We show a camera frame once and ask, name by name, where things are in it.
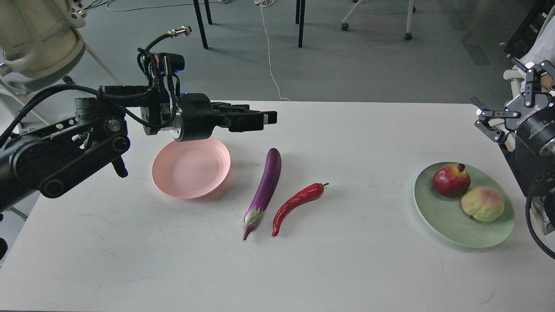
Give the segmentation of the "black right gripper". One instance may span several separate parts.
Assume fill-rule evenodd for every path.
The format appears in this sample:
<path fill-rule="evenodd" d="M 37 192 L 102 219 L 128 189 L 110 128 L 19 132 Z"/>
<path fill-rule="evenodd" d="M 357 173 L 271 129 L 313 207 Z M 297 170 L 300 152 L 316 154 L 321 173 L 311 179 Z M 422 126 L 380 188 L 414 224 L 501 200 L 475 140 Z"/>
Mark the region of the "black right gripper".
<path fill-rule="evenodd" d="M 541 77 L 548 74 L 554 78 L 554 65 L 548 60 L 543 60 L 537 65 L 533 63 L 531 67 L 527 67 L 517 58 L 511 58 L 511 62 L 526 74 L 523 96 L 515 97 L 504 110 L 487 109 L 483 101 L 472 97 L 470 103 L 477 107 L 474 126 L 497 144 L 504 144 L 508 132 L 511 131 L 516 133 L 517 138 L 533 154 L 553 156 L 554 97 L 550 93 L 541 92 Z"/>

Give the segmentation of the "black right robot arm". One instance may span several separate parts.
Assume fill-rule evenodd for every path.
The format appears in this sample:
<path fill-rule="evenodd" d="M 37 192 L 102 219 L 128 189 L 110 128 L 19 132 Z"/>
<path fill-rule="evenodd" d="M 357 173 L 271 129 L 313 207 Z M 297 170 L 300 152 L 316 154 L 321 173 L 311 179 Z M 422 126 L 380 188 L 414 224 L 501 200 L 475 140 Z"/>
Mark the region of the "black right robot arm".
<path fill-rule="evenodd" d="M 534 242 L 549 257 L 554 251 L 545 245 L 531 223 L 533 198 L 554 196 L 554 85 L 541 85 L 541 78 L 554 75 L 554 65 L 547 60 L 524 65 L 508 56 L 516 73 L 524 74 L 525 89 L 502 110 L 484 108 L 473 97 L 478 109 L 474 126 L 499 145 L 525 201 L 526 225 Z"/>

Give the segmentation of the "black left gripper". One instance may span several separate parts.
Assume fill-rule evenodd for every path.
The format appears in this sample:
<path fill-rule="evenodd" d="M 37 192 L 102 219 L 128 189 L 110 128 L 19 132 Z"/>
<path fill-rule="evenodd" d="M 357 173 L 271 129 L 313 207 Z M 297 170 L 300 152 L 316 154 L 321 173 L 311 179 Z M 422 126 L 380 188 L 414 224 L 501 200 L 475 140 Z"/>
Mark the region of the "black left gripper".
<path fill-rule="evenodd" d="M 210 101 L 202 93 L 187 93 L 178 97 L 179 113 L 175 116 L 172 136 L 177 142 L 206 140 L 215 127 L 230 132 L 264 130 L 277 122 L 276 111 L 262 112 L 250 109 L 248 104 L 230 104 Z"/>

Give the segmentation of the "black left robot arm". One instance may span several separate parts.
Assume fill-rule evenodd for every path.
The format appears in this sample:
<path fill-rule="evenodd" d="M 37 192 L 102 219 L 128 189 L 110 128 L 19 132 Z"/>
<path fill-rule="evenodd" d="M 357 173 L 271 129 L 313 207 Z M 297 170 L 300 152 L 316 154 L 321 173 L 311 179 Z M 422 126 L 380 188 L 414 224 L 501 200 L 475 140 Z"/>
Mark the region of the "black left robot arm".
<path fill-rule="evenodd" d="M 15 126 L 35 106 L 60 91 L 92 94 L 75 100 L 73 118 L 16 134 Z M 125 117 L 154 136 L 172 131 L 177 142 L 205 140 L 215 127 L 232 133 L 263 130 L 275 124 L 275 111 L 252 110 L 247 104 L 210 101 L 200 93 L 178 93 L 174 85 L 105 86 L 93 90 L 55 85 L 40 91 L 1 134 L 1 211 L 7 211 L 34 192 L 57 198 L 107 165 L 117 176 L 128 175 L 122 158 L 131 147 Z"/>

